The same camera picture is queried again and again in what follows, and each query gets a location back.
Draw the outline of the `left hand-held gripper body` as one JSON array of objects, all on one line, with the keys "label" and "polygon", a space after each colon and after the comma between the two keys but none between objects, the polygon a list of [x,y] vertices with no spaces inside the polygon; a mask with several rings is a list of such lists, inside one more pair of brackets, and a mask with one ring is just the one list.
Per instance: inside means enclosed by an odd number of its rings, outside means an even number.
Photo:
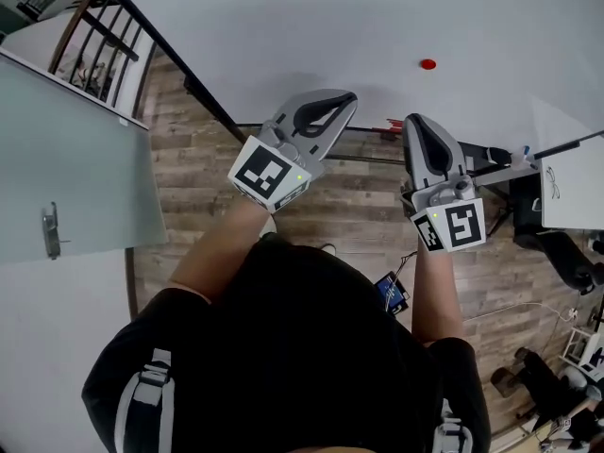
[{"label": "left hand-held gripper body", "polygon": [[277,124],[264,123],[250,136],[228,172],[231,184],[270,213],[304,193],[325,171],[320,160],[302,153]]}]

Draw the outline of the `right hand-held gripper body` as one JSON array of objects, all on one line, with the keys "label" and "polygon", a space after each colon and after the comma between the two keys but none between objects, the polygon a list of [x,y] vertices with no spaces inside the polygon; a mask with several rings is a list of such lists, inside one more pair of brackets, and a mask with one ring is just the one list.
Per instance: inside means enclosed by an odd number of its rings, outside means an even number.
[{"label": "right hand-held gripper body", "polygon": [[467,174],[415,190],[410,179],[400,187],[406,215],[429,253],[453,252],[485,243],[483,200]]}]

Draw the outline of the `person's right forearm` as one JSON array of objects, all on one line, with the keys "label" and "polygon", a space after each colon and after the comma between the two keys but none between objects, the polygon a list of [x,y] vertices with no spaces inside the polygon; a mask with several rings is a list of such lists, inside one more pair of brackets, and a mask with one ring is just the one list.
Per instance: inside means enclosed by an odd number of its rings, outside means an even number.
[{"label": "person's right forearm", "polygon": [[462,338],[463,322],[453,260],[418,243],[411,306],[411,334],[423,345]]}]

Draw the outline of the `person's left forearm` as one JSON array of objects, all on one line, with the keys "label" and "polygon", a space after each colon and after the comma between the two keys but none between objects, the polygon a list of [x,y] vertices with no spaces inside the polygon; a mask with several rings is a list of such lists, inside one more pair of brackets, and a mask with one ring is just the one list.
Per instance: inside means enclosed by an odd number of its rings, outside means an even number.
[{"label": "person's left forearm", "polygon": [[271,220],[271,213],[252,200],[235,199],[180,260],[169,283],[216,301]]}]

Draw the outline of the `red striped sticker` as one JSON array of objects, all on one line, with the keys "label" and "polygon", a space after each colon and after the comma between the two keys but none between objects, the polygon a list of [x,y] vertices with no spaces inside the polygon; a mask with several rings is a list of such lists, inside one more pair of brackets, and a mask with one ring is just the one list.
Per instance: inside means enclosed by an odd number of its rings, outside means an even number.
[{"label": "red striped sticker", "polygon": [[373,127],[372,131],[377,133],[384,141],[396,141],[402,136],[404,122],[402,120],[387,119],[387,124],[385,127]]}]

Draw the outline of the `white table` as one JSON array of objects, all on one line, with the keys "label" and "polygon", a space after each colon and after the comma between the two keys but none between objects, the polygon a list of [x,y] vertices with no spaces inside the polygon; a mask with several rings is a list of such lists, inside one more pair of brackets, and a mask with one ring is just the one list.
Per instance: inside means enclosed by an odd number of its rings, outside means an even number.
[{"label": "white table", "polygon": [[338,88],[360,127],[417,112],[512,151],[604,138],[604,0],[124,1],[237,124]]}]

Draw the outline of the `blue device at waist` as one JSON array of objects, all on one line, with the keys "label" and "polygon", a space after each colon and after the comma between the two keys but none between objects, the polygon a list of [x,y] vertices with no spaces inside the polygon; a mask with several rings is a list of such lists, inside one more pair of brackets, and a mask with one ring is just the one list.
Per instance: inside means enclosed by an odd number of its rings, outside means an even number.
[{"label": "blue device at waist", "polygon": [[388,272],[375,283],[381,307],[392,316],[397,316],[410,305],[411,296],[400,282],[398,273]]}]

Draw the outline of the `black office chair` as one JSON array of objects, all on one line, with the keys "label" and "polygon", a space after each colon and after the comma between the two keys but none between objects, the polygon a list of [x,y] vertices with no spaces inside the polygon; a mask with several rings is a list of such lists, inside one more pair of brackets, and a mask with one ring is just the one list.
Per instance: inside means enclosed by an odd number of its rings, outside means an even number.
[{"label": "black office chair", "polygon": [[545,254],[562,281],[581,294],[604,286],[604,263],[591,262],[565,232],[546,228],[541,223],[541,181],[537,175],[509,181],[506,207],[488,231],[495,234],[512,218],[513,241],[523,249]]}]

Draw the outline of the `white desk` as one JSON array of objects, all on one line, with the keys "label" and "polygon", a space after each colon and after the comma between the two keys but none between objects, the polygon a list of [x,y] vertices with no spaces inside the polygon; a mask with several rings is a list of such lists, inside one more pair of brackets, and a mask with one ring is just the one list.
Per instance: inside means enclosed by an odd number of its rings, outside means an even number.
[{"label": "white desk", "polygon": [[[554,170],[560,199],[551,198],[547,166]],[[543,227],[604,230],[604,138],[541,159],[541,184]]]}]

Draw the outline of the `white rack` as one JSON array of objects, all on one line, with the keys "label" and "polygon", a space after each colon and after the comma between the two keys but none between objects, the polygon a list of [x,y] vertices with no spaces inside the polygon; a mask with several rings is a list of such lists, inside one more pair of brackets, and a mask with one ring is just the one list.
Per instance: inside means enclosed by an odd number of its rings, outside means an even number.
[{"label": "white rack", "polygon": [[573,327],[560,358],[587,375],[604,376],[604,339],[599,332]]}]

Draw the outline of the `person's black shirt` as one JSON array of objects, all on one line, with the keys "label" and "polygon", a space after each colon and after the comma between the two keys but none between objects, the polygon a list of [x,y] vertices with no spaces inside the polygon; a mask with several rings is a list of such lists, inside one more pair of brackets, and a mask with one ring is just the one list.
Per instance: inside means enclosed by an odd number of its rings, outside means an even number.
[{"label": "person's black shirt", "polygon": [[83,386],[108,450],[120,396],[157,349],[170,353],[176,384],[173,453],[431,453],[443,406],[469,429],[473,453],[489,451],[472,346],[422,344],[372,282],[313,247],[256,243],[217,301],[159,292]]}]

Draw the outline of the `frosted glass door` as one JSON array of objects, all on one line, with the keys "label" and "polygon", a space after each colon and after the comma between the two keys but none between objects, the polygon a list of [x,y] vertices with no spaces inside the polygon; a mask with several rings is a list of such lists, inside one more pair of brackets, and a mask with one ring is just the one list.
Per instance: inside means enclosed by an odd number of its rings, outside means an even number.
[{"label": "frosted glass door", "polygon": [[164,243],[147,128],[0,48],[0,264]]}]

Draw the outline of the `black stair railing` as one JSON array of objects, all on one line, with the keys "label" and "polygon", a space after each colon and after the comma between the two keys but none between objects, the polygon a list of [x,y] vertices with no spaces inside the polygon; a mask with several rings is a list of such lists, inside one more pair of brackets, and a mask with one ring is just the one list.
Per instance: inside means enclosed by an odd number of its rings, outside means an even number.
[{"label": "black stair railing", "polygon": [[93,98],[134,117],[155,50],[118,0],[23,0],[29,25],[2,46]]}]

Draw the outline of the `light wooden table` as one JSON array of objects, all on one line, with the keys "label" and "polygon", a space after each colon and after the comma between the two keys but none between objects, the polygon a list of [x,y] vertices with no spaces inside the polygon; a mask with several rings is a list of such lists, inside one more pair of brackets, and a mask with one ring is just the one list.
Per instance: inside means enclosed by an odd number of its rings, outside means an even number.
[{"label": "light wooden table", "polygon": [[547,422],[533,431],[535,424],[533,419],[497,433],[492,438],[489,453],[540,453],[540,441],[550,431],[552,423]]}]

